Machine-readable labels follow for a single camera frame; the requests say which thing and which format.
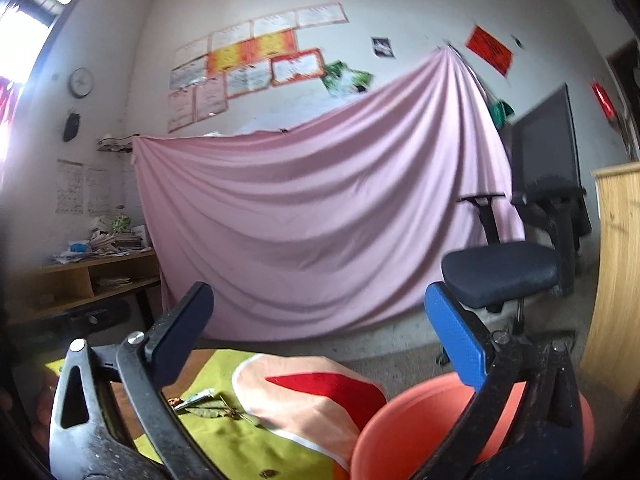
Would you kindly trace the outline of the pink hanging sheet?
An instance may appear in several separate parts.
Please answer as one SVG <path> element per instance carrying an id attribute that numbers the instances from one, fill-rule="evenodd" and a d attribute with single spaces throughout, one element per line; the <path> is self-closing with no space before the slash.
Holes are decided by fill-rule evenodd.
<path id="1" fill-rule="evenodd" d="M 509 192 L 483 93 L 456 51 L 288 131 L 139 136 L 132 158 L 171 308 L 214 292 L 207 336 L 320 337 L 420 304 L 442 257 L 484 243 L 459 197 Z"/>

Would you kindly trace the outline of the wooden wall shelf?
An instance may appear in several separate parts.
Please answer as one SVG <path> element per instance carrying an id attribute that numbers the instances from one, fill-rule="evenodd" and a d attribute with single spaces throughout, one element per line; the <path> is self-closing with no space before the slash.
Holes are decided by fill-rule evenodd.
<path id="1" fill-rule="evenodd" d="M 32 322 L 159 282 L 160 264 L 152 250 L 44 266 L 24 283 L 26 296 L 10 323 Z"/>

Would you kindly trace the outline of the dried brown leaf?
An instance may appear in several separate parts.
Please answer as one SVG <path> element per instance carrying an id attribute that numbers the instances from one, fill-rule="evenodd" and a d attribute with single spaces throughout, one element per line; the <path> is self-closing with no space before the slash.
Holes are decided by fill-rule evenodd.
<path id="1" fill-rule="evenodd" d="M 258 417 L 244 412 L 242 408 L 235 408 L 222 394 L 197 400 L 187 406 L 186 411 L 201 418 L 230 418 L 244 420 L 254 427 L 262 426 Z"/>

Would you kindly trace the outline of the red paper wall sign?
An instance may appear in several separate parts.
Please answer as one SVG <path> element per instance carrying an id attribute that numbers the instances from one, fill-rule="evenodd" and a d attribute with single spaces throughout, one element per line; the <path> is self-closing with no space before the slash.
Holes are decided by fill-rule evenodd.
<path id="1" fill-rule="evenodd" d="M 475 26 L 465 47 L 505 77 L 511 68 L 513 52 L 484 28 Z"/>

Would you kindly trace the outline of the black office chair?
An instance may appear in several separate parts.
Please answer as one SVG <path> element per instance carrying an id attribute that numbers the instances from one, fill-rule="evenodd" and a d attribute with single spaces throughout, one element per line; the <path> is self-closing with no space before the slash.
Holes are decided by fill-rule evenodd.
<path id="1" fill-rule="evenodd" d="M 526 226 L 546 232 L 550 243 L 502 240 L 492 203 L 495 193 L 465 196 L 483 226 L 486 243 L 450 252 L 442 277 L 465 307 L 501 312 L 518 303 L 510 332 L 526 342 L 576 344 L 576 330 L 528 334 L 523 302 L 542 292 L 570 296 L 575 289 L 580 241 L 591 232 L 582 185 L 570 90 L 561 84 L 510 129 L 510 203 Z"/>

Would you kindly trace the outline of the pile of papers on shelf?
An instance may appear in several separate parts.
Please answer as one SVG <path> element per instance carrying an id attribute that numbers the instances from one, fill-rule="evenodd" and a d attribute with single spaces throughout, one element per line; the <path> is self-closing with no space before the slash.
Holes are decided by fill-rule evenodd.
<path id="1" fill-rule="evenodd" d="M 87 259 L 122 257 L 151 249 L 144 224 L 134 226 L 126 214 L 113 218 L 95 218 L 88 240 L 72 240 L 64 252 L 54 255 L 58 264 L 76 263 Z"/>

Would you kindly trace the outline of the orange plastic bucket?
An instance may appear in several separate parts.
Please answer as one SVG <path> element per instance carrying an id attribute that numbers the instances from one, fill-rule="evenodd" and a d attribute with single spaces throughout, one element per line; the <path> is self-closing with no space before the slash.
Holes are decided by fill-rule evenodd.
<path id="1" fill-rule="evenodd" d="M 353 479 L 407 479 L 435 452 L 474 389 L 454 372 L 421 382 L 379 410 L 360 434 Z"/>

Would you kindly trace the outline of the round wall clock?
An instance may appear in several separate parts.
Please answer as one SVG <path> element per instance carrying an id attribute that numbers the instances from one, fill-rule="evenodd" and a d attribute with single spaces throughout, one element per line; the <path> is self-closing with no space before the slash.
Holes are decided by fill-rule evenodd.
<path id="1" fill-rule="evenodd" d="M 67 89 L 75 99 L 85 99 L 94 88 L 94 76 L 87 67 L 78 67 L 67 79 Z"/>

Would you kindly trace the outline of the bamboo wooden cabinet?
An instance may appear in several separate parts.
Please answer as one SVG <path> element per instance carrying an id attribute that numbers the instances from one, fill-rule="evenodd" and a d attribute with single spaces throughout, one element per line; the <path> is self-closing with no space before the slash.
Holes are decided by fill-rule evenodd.
<path id="1" fill-rule="evenodd" d="M 639 391 L 639 165 L 593 173 L 601 231 L 598 287 L 580 370 L 630 402 Z"/>

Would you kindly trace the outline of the colourful patchwork table mat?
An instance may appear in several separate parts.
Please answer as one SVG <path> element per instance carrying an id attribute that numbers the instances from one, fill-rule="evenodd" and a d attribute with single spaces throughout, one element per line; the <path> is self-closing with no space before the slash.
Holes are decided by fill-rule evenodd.
<path id="1" fill-rule="evenodd" d="M 373 382 L 323 356 L 235 350 L 191 351 L 162 393 L 173 407 L 208 388 L 262 422 L 174 411 L 221 479 L 344 479 L 361 430 L 386 402 Z M 134 448 L 157 460 L 124 388 L 112 390 Z"/>

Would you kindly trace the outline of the black oval wall object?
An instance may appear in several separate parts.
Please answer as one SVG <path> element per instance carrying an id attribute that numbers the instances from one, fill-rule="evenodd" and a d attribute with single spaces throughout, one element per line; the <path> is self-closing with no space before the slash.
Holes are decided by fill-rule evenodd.
<path id="1" fill-rule="evenodd" d="M 73 141 L 78 135 L 80 126 L 80 115 L 77 113 L 70 113 L 66 119 L 62 139 L 64 143 Z"/>

